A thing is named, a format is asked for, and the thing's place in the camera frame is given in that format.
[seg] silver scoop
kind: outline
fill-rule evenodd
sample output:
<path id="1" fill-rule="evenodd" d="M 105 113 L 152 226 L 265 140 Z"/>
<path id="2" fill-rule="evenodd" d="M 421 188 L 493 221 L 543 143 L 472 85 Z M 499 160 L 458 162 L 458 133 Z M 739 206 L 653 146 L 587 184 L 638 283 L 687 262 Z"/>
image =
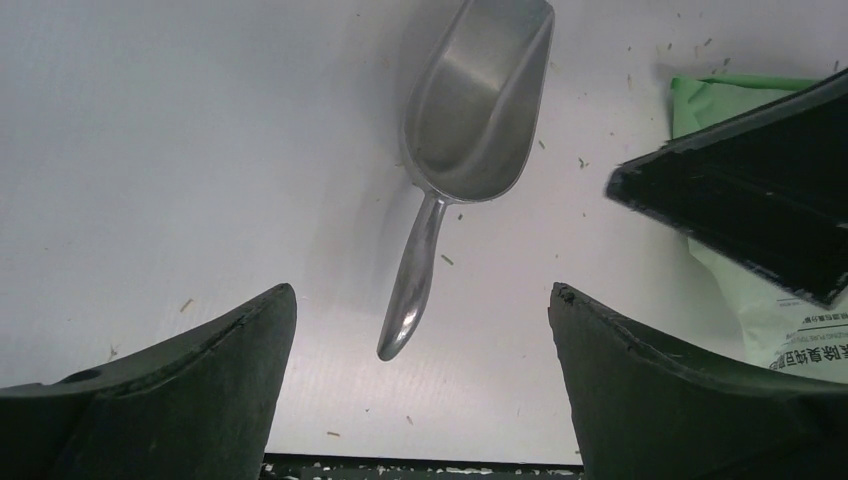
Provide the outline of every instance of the silver scoop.
<path id="1" fill-rule="evenodd" d="M 544 0 L 466 0 L 418 78 L 401 142 L 425 196 L 389 300 L 380 359 L 394 358 L 421 320 L 447 206 L 503 195 L 524 169 L 553 26 Z"/>

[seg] debris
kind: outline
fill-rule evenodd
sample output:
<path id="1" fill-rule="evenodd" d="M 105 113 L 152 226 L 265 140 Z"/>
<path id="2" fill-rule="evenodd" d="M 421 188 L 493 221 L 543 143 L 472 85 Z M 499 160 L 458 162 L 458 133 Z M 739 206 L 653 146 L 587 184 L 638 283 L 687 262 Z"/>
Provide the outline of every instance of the debris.
<path id="1" fill-rule="evenodd" d="M 182 307 L 180 307 L 180 313 L 185 313 L 186 309 L 187 309 L 187 308 L 189 307 L 189 305 L 191 305 L 192 303 L 194 303 L 194 299 L 193 299 L 193 298 L 189 298 L 188 300 L 186 300 L 186 303 L 184 303 L 184 304 L 183 304 L 183 306 L 182 306 Z"/>

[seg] scoop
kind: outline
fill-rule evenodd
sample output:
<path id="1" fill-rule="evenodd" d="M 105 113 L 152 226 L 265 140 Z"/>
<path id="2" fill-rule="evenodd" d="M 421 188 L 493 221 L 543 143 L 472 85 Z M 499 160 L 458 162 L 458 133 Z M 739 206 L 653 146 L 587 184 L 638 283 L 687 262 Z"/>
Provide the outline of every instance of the scoop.
<path id="1" fill-rule="evenodd" d="M 418 78 L 401 143 L 425 196 L 389 300 L 380 359 L 393 359 L 421 320 L 447 206 L 503 195 L 524 169 L 553 26 L 544 0 L 466 0 Z"/>

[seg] tabletop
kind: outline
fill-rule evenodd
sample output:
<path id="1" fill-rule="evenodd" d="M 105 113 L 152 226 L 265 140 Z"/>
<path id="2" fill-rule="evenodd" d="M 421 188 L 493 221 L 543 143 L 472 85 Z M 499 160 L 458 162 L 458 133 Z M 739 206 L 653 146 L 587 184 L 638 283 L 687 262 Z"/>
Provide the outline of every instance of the tabletop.
<path id="1" fill-rule="evenodd" d="M 507 195 L 448 209 L 437 255 L 452 263 L 437 259 L 420 327 L 383 363 L 423 197 L 398 125 L 458 1 L 3 2 L 0 387 L 55 382 L 290 283 L 268 451 L 579 464 L 555 281 L 740 358 L 685 239 L 604 184 L 668 139 L 675 74 L 848 64 L 848 2 L 551 4 L 527 166 Z"/>

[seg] metal handle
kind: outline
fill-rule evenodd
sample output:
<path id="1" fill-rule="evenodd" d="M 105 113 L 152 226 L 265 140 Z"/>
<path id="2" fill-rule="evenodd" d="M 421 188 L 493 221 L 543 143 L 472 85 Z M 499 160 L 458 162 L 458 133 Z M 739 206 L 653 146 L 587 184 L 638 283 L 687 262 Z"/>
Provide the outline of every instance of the metal handle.
<path id="1" fill-rule="evenodd" d="M 377 356 L 388 362 L 403 349 L 421 321 L 430 285 L 433 283 L 433 261 L 436 257 L 436 240 L 447 204 L 438 194 L 428 192 L 415 217 L 409 240 L 400 260 L 389 309 L 383 321 Z"/>

